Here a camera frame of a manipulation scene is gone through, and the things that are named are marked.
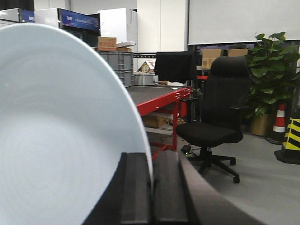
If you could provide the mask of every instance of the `gray plastic crate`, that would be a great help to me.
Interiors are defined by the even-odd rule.
[[[133,52],[97,51],[113,70],[133,69]]]
[[[130,87],[134,85],[135,80],[134,80],[134,74],[133,74],[133,69],[124,69],[124,70],[115,70],[114,71],[121,82],[124,84],[125,87]]]

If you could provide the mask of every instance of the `plant pot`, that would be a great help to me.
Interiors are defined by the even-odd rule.
[[[258,136],[268,136],[273,130],[273,125],[273,114],[254,116],[251,122],[251,133]]]

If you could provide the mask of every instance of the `white cabinet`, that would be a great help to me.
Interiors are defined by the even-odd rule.
[[[116,37],[117,42],[134,41],[130,47],[137,52],[137,13],[128,8],[100,10],[100,29],[103,37]],[[138,69],[134,59],[134,70]]]

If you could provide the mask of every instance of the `dark table top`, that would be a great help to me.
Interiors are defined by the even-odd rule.
[[[162,95],[169,94],[175,90],[170,86],[131,86],[127,87],[133,102],[138,105],[143,102],[150,101]]]

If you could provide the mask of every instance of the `blue banner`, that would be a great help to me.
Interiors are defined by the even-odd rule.
[[[98,18],[75,13],[72,11],[60,10],[61,24],[70,27],[83,28],[88,30],[99,30],[100,22]]]
[[[22,11],[22,22],[27,22],[27,23],[34,23],[34,12],[33,11],[28,11],[28,10],[23,10]]]

